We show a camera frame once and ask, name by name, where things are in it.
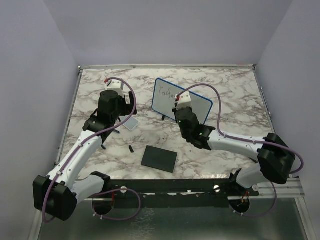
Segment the black rectangular eraser pad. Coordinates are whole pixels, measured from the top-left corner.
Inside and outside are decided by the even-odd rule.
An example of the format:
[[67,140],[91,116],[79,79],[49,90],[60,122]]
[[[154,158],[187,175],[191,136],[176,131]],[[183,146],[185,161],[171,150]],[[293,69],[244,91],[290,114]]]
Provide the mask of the black rectangular eraser pad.
[[173,173],[178,153],[147,145],[141,165],[168,173]]

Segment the small white-framed grey tablet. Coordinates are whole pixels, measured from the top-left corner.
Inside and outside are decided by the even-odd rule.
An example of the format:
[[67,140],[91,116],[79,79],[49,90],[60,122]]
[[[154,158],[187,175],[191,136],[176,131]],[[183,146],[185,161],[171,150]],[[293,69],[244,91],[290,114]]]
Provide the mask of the small white-framed grey tablet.
[[123,126],[127,128],[129,131],[132,131],[139,125],[139,123],[140,122],[132,116],[123,124]]

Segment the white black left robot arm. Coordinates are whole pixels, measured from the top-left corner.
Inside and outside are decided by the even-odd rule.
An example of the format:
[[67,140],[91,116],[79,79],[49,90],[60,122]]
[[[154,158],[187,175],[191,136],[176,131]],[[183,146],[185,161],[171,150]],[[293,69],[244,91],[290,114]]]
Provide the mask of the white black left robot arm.
[[33,181],[33,200],[36,209],[42,212],[42,220],[51,215],[53,219],[68,220],[76,206],[91,196],[106,197],[111,190],[110,176],[98,171],[92,172],[84,180],[77,181],[86,162],[99,149],[108,136],[119,125],[121,116],[130,118],[137,113],[137,100],[130,91],[127,103],[117,90],[100,93],[97,109],[84,123],[75,145],[65,158],[47,176],[37,176]]

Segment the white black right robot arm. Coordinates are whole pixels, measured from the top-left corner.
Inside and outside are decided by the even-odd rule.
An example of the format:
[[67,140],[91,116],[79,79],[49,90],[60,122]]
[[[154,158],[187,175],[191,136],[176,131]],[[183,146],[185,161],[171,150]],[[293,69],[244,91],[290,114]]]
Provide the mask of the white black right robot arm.
[[266,181],[278,185],[287,183],[296,157],[277,134],[269,133],[266,137],[236,135],[229,138],[219,133],[215,127],[201,124],[191,107],[173,108],[172,112],[182,138],[194,147],[227,151],[256,162],[255,165],[236,172],[235,180],[229,184],[234,195],[240,196],[253,185]]

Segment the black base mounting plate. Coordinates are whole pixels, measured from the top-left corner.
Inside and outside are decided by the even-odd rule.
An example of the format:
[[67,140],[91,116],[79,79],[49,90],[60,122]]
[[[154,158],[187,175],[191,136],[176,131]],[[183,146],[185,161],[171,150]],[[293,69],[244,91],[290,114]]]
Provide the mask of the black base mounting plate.
[[228,198],[240,200],[246,192],[250,197],[259,193],[245,189],[228,178],[214,179],[112,179],[103,191],[121,187],[136,191],[142,208],[228,208]]

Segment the black marker cap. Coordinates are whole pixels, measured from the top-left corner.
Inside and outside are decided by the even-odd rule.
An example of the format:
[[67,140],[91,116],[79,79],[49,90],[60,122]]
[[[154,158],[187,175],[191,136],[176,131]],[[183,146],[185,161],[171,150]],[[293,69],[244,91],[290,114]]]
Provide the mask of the black marker cap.
[[135,151],[133,150],[133,147],[131,145],[129,145],[129,150],[131,153],[134,153]]

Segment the blue-framed whiteboard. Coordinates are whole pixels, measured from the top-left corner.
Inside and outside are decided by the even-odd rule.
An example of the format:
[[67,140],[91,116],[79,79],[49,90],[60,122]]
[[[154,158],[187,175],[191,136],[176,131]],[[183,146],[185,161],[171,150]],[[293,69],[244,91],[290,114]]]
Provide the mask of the blue-framed whiteboard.
[[[175,121],[172,109],[175,107],[175,96],[182,92],[184,88],[161,78],[155,80],[153,99],[151,108]],[[192,112],[196,114],[200,124],[204,124],[210,114],[214,103],[197,93],[189,92],[191,98]]]

